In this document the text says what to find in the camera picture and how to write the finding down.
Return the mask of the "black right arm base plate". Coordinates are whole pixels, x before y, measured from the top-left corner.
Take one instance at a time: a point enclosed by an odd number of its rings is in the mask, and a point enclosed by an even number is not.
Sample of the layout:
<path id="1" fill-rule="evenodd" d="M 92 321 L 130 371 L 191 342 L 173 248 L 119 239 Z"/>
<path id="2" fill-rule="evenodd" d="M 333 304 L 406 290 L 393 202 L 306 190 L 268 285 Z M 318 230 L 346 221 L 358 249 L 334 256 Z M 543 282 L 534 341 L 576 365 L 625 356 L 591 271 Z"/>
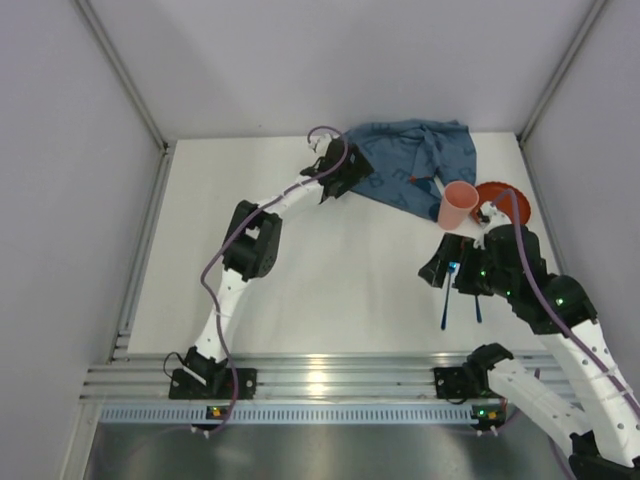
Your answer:
<path id="1" fill-rule="evenodd" d="M 462 404 L 480 394 L 476 375 L 468 367 L 436 367 L 433 375 L 438 399 Z"/>

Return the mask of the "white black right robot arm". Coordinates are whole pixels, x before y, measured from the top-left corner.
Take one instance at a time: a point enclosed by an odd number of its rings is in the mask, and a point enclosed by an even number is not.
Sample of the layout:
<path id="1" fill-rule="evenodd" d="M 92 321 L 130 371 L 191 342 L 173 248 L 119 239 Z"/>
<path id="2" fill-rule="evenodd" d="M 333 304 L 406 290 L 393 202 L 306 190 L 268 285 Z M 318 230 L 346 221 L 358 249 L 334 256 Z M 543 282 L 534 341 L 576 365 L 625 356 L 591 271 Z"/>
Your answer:
<path id="1" fill-rule="evenodd" d="M 501 397 L 555 442 L 575 478 L 638 478 L 639 402 L 582 285 L 548 272 L 537 235 L 520 222 L 490 203 L 478 217 L 481 235 L 445 234 L 419 277 L 435 288 L 504 299 L 555 360 L 575 400 L 561 398 L 499 343 L 477 347 L 459 367 L 436 369 L 438 398 Z"/>

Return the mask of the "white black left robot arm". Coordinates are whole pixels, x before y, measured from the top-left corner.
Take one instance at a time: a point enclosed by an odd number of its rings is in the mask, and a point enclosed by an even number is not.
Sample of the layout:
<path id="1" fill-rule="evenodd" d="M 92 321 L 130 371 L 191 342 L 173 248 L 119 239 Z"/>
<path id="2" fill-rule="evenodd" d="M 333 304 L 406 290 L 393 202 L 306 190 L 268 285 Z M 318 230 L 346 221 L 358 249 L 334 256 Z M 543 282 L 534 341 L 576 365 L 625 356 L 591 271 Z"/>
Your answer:
<path id="1" fill-rule="evenodd" d="M 237 204 L 220 250 L 200 276 L 212 309 L 183 361 L 191 375 L 208 379 L 229 363 L 237 310 L 252 286 L 275 266 L 285 222 L 341 197 L 374 172 L 360 149 L 340 137 L 325 135 L 313 149 L 317 160 L 302 169 L 292 185 L 265 200 Z"/>

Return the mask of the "pink plastic cup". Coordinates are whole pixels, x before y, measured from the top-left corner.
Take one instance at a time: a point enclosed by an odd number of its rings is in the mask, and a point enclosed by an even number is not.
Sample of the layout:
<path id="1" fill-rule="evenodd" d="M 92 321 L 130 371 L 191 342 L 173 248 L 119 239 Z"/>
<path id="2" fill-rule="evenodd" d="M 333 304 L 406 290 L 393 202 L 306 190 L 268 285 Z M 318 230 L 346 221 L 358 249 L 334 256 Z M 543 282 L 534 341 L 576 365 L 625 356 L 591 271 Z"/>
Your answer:
<path id="1" fill-rule="evenodd" d="M 471 214 L 479 201 L 474 185 L 464 181 L 449 183 L 442 193 L 437 223 L 444 230 L 454 230 Z"/>

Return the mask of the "blue letter-print placemat cloth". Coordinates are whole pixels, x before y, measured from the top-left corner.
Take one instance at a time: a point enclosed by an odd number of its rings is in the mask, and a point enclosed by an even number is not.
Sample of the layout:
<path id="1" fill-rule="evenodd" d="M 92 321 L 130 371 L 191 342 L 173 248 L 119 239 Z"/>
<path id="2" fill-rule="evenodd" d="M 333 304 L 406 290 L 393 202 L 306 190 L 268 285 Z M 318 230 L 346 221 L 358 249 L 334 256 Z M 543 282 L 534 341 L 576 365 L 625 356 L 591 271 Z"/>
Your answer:
<path id="1" fill-rule="evenodd" d="M 469 128 L 457 121 L 373 122 L 345 133 L 373 173 L 352 191 L 420 218 L 436 221 L 437 182 L 476 182 L 477 153 Z"/>

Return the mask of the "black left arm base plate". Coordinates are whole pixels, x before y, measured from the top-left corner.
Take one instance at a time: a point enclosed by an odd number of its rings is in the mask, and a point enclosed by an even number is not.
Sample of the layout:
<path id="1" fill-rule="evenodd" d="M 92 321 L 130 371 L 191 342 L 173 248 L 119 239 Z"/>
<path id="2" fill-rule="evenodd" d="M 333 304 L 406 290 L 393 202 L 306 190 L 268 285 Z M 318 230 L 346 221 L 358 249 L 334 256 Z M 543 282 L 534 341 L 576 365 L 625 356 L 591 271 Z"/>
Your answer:
<path id="1" fill-rule="evenodd" d="M 257 388 L 257 370 L 252 368 L 238 368 L 237 380 L 234 381 L 233 372 L 223 368 L 214 373 L 212 383 L 204 385 L 183 368 L 172 372 L 168 398 L 171 400 L 231 400 L 234 389 L 237 388 L 239 400 L 254 398 Z"/>

